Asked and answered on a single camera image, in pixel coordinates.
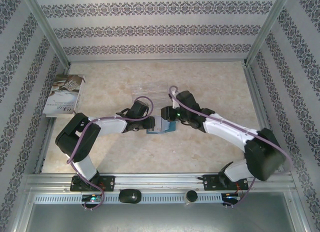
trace white robotic arm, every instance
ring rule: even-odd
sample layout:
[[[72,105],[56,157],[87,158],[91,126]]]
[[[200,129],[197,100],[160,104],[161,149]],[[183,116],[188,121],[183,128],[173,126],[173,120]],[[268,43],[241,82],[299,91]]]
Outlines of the white robotic arm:
[[[244,152],[245,159],[230,162],[219,172],[218,183],[221,183],[225,188],[228,188],[228,185],[232,182],[237,182],[240,179],[248,177],[256,177],[261,181],[265,181],[285,161],[285,157],[278,150],[252,136],[258,135],[279,146],[276,138],[269,129],[264,128],[257,131],[255,129],[245,128],[222,118],[213,110],[208,108],[201,109],[189,91],[174,94],[174,97],[188,108],[192,108],[194,111],[208,115],[216,120],[179,107],[177,102],[175,102],[173,106],[167,106],[161,109],[163,119],[168,121],[179,120],[184,125],[188,123],[188,125],[194,129],[219,136],[229,141]],[[114,116],[90,124],[84,133],[76,154],[72,157],[72,153],[79,140],[76,132],[81,133],[84,127],[90,121],[93,121],[93,118],[88,118],[84,114],[78,113],[58,135],[55,143],[68,158],[72,157],[72,163],[76,170],[86,180],[95,184],[95,180],[97,181],[97,177],[99,177],[99,172],[94,167],[89,157],[89,152],[96,138],[108,134],[153,128],[155,126],[155,118],[151,116],[141,121],[128,120],[141,119],[148,110],[149,108],[146,104],[137,100],[131,109],[125,109],[117,113],[121,118]],[[235,129],[235,127],[242,128],[244,132]]]
[[[173,100],[173,106],[162,108],[163,119],[179,120],[184,125],[219,136],[244,152],[245,159],[231,162],[220,171],[219,180],[226,187],[229,182],[237,182],[249,177],[266,181],[285,161],[285,156],[280,151],[255,137],[263,138],[279,147],[271,130],[264,128],[257,131],[246,128],[224,119],[211,109],[200,108],[189,91],[180,93],[175,91],[170,94],[170,97]]]

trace gray metal panel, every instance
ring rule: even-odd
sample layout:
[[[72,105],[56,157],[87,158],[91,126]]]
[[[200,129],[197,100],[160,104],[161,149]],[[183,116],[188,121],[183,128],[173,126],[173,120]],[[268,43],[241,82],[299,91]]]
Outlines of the gray metal panel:
[[[292,232],[283,193],[251,193],[235,209],[220,204],[35,204],[28,232]]]

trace transparent container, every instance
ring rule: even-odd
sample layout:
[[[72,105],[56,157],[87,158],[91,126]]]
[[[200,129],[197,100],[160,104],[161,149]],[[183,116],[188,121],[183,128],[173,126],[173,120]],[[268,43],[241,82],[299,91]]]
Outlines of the transparent container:
[[[162,109],[163,107],[172,105],[172,101],[168,95],[167,82],[132,85],[131,96],[132,102],[134,102],[139,96],[149,97],[153,102],[154,110]],[[139,100],[146,103],[149,107],[151,106],[149,100],[145,98],[141,98]]]

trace marble floor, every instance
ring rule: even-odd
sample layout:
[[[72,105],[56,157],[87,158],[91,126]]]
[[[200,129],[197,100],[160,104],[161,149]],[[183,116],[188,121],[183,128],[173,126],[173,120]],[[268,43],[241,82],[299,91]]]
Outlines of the marble floor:
[[[79,112],[90,117],[112,116],[130,108],[131,85],[167,82],[179,91],[189,90],[202,108],[259,128],[241,62],[74,63],[70,74],[86,77]],[[43,173],[73,173],[55,145],[69,120],[56,120]],[[243,153],[218,136],[178,124],[175,132],[161,135],[140,130],[99,137],[90,157],[104,173],[194,173],[218,172],[227,163],[241,160]]]

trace slotted metal strip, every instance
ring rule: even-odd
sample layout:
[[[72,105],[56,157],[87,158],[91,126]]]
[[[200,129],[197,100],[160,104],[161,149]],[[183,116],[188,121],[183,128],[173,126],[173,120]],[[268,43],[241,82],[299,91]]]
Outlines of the slotted metal strip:
[[[142,194],[139,204],[184,204],[183,193],[168,194]],[[35,197],[35,204],[79,204],[81,194],[38,194]],[[222,203],[221,193],[199,193],[197,203]],[[106,194],[104,204],[122,204],[119,201],[119,194]]]

